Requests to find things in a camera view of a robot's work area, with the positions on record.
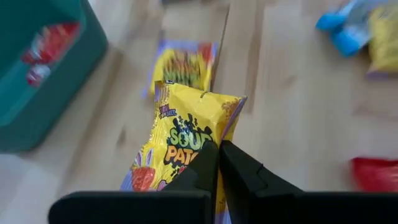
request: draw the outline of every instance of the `wooden surface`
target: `wooden surface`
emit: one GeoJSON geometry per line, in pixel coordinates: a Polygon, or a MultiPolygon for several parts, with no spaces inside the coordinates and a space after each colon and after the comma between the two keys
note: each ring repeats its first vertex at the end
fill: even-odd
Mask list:
{"type": "Polygon", "coordinates": [[[43,145],[1,155],[0,223],[45,223],[76,190],[117,190],[153,122],[142,100],[157,41],[221,42],[214,91],[249,97],[234,143],[305,190],[353,190],[348,160],[396,158],[398,83],[370,82],[314,25],[333,0],[90,0],[110,42],[43,145]]]}

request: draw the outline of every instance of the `yellow candy bag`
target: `yellow candy bag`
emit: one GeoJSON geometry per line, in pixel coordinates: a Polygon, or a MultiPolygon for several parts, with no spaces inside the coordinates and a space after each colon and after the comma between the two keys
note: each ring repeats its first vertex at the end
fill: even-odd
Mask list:
{"type": "Polygon", "coordinates": [[[373,39],[370,53],[373,60],[368,76],[398,77],[398,4],[375,9],[369,18],[373,39]]]}
{"type": "MultiPolygon", "coordinates": [[[[155,83],[155,120],[121,190],[162,190],[197,156],[205,141],[232,140],[247,97],[201,91],[178,83],[155,83]]],[[[219,172],[216,218],[226,214],[219,172]]]]}
{"type": "Polygon", "coordinates": [[[175,83],[210,91],[217,44],[161,40],[159,43],[150,92],[155,93],[155,81],[175,83]]]}

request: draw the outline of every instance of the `red package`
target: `red package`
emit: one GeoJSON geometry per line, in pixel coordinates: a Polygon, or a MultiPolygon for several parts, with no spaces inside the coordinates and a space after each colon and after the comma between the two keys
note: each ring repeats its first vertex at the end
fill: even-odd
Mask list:
{"type": "Polygon", "coordinates": [[[351,160],[354,179],[368,192],[398,192],[398,161],[357,157],[351,160]]]}
{"type": "Polygon", "coordinates": [[[50,64],[60,59],[70,45],[79,23],[69,22],[43,27],[36,35],[31,48],[22,56],[22,61],[34,64],[50,64]]]}

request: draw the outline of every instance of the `green container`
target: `green container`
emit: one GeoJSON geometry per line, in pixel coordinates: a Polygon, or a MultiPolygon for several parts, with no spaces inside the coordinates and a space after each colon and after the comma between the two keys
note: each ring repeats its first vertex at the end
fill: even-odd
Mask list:
{"type": "Polygon", "coordinates": [[[87,0],[0,1],[0,152],[40,144],[107,48],[105,33],[87,0]],[[78,21],[80,31],[38,88],[21,62],[43,26],[78,21]]]}

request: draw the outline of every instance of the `teal bin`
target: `teal bin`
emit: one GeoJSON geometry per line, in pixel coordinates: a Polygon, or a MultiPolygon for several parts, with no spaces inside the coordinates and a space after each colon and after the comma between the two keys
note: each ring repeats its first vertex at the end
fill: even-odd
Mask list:
{"type": "Polygon", "coordinates": [[[87,0],[2,0],[0,10],[0,152],[27,151],[44,140],[104,55],[107,40],[87,0]],[[21,55],[43,26],[71,21],[80,23],[77,37],[33,88],[21,55]]]}

